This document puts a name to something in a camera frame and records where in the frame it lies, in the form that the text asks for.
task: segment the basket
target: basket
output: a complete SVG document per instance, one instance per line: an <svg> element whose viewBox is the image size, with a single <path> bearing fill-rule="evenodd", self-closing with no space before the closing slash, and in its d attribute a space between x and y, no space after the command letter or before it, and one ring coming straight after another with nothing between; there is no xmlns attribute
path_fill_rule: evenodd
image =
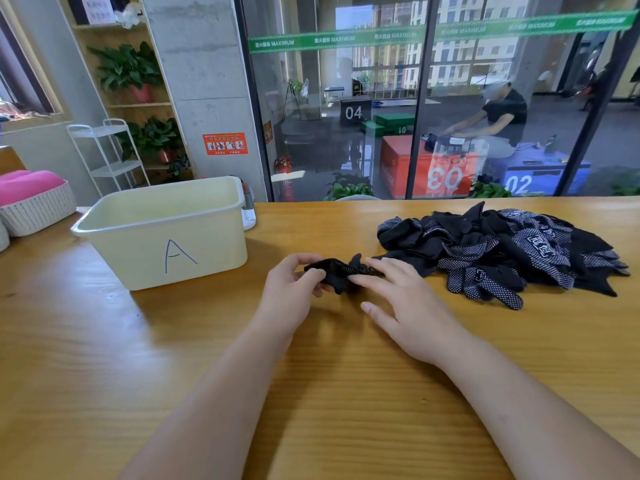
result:
<svg viewBox="0 0 640 480"><path fill-rule="evenodd" d="M0 221L9 235L21 237L49 227L75 211L76 198L65 181L59 187L0 207Z"/></svg>
<svg viewBox="0 0 640 480"><path fill-rule="evenodd" d="M9 233L6 231L6 227L0 221L0 252L9 247Z"/></svg>
<svg viewBox="0 0 640 480"><path fill-rule="evenodd" d="M71 227L128 290L242 266L247 259L238 177L204 178L102 197Z"/></svg>

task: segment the orange sticker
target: orange sticker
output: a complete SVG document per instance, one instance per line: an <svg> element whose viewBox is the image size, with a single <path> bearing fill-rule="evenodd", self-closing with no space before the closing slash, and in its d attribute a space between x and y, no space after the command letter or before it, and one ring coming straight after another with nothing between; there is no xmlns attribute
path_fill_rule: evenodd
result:
<svg viewBox="0 0 640 480"><path fill-rule="evenodd" d="M244 133L204 134L204 146L207 154L216 155L247 155L246 138Z"/></svg>
<svg viewBox="0 0 640 480"><path fill-rule="evenodd" d="M264 131L264 142L265 144L269 144L269 142L273 140L273 127L271 126L271 120L268 120L262 125L262 130Z"/></svg>

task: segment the wooden table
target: wooden table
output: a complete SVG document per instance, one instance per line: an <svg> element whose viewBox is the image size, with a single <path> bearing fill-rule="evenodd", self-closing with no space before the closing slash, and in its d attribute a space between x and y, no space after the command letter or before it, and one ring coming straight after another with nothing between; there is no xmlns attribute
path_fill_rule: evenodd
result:
<svg viewBox="0 0 640 480"><path fill-rule="evenodd" d="M131 294L69 233L75 217L14 241L0 253L0 477L114 478L249 321L283 256L375 255L382 220L473 203L257 204L240 269ZM640 454L640 198L490 204L594 231L634 275L611 279L619 298L532 285L519 312L450 294L443 275L429 282L466 327ZM314 301L276 371L246 478L510 478L444 374L363 316L366 296Z"/></svg>

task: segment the window sill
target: window sill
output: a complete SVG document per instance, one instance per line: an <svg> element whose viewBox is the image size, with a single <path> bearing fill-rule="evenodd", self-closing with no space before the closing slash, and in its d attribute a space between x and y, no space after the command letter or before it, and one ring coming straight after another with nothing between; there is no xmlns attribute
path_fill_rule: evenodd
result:
<svg viewBox="0 0 640 480"><path fill-rule="evenodd" d="M0 125L2 126L2 133L9 133L11 131L20 131L40 126L57 125L65 121L69 121L67 115L62 112L57 112L48 117L35 116L23 120L5 121L4 123L0 123Z"/></svg>

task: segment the glass window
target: glass window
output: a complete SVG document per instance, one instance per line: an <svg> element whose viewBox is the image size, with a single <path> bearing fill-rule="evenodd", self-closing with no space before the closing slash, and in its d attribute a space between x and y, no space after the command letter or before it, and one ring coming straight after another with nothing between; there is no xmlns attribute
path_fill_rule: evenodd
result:
<svg viewBox="0 0 640 480"><path fill-rule="evenodd" d="M56 110L4 15L0 13L0 102L12 120L53 114Z"/></svg>

